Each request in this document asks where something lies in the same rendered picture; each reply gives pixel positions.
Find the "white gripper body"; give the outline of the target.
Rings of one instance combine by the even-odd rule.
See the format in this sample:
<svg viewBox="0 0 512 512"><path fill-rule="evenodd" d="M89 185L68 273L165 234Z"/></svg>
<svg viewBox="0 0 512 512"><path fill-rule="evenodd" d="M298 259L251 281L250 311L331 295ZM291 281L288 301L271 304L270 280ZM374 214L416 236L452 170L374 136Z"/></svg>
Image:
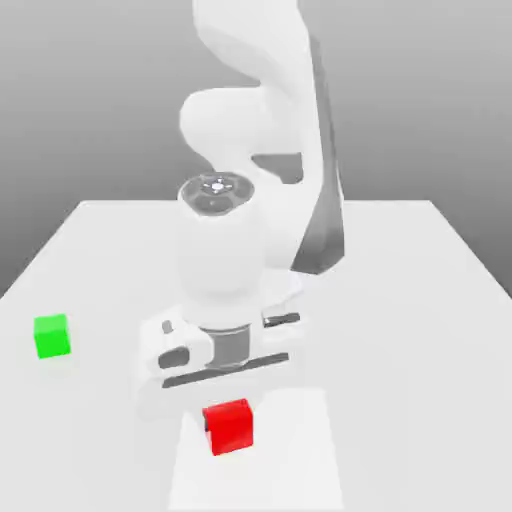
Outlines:
<svg viewBox="0 0 512 512"><path fill-rule="evenodd" d="M135 403L145 421L175 419L185 411L238 399L253 400L267 391L293 386L299 379L299 355L278 351L239 365L193 366L188 354L135 355Z"/></svg>

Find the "small red cube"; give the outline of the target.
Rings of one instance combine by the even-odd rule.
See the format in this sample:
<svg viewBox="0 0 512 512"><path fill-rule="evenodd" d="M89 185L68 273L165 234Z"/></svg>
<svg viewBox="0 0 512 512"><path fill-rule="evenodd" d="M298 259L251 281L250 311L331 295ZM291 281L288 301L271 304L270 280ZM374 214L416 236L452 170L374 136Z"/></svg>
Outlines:
<svg viewBox="0 0 512 512"><path fill-rule="evenodd" d="M202 414L214 456L253 445L253 412L245 398L203 408Z"/></svg>

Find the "small green cube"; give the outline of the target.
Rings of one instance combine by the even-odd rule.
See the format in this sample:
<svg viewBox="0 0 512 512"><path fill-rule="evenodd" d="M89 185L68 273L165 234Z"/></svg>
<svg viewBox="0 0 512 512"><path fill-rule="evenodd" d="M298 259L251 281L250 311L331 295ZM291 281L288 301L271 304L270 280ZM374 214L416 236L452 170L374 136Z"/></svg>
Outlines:
<svg viewBox="0 0 512 512"><path fill-rule="evenodd" d="M34 341L40 359L68 355L71 341L65 314L39 316L34 319Z"/></svg>

